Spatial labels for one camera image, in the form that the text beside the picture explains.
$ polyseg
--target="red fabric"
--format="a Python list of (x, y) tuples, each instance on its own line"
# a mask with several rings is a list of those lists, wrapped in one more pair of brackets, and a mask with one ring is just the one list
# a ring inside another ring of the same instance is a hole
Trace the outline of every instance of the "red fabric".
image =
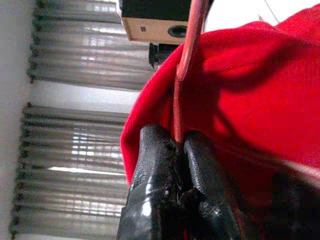
[[(320, 4), (275, 27), (259, 21), (201, 35), (183, 87), (185, 131), (212, 139), (217, 159), (253, 207), (271, 200), (274, 169), (266, 165), (285, 160), (316, 173), (320, 168), (319, 26)], [(159, 124), (173, 134), (181, 54), (182, 46), (148, 81), (125, 124), (121, 149), (129, 182), (141, 128)]]

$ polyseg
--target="red cloth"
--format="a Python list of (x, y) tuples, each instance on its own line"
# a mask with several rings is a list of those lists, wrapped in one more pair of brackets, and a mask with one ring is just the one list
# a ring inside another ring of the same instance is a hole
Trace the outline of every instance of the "red cloth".
[[(125, 124), (121, 149), (129, 182), (141, 128), (159, 124), (173, 134), (181, 54), (182, 46), (148, 81)], [(269, 163), (285, 160), (319, 173), (320, 4), (274, 27), (258, 21), (202, 34), (191, 72), (183, 87), (185, 131), (212, 139), (247, 203), (260, 208), (271, 200)]]

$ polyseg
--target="curtain fold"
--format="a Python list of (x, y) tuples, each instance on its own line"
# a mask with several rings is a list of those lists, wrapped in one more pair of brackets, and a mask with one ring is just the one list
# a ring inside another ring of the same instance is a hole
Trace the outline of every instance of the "curtain fold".
[(128, 187), (119, 141), (127, 114), (27, 106), (12, 234), (116, 239)]
[(34, 80), (141, 90), (154, 73), (149, 44), (128, 40), (115, 2), (41, 0), (33, 25)]

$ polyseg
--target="red cord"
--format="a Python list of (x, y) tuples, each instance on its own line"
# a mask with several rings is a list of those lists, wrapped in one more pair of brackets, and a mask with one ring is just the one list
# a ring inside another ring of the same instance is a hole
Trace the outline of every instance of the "red cord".
[(192, 60), (196, 54), (207, 5), (208, 0), (192, 0), (191, 2), (182, 56), (176, 70), (173, 94), (173, 123), (174, 138), (179, 145), (181, 145), (184, 141), (181, 104), (183, 81), (189, 74), (192, 66)]

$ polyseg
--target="sheer curtain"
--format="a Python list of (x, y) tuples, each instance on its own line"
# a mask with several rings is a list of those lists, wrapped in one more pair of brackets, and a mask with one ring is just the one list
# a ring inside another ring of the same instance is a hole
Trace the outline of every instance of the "sheer curtain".
[(154, 73), (149, 44), (128, 41), (112, 1), (39, 0), (33, 25), (33, 80), (140, 90)]
[(10, 232), (116, 239), (128, 187), (123, 113), (27, 106)]

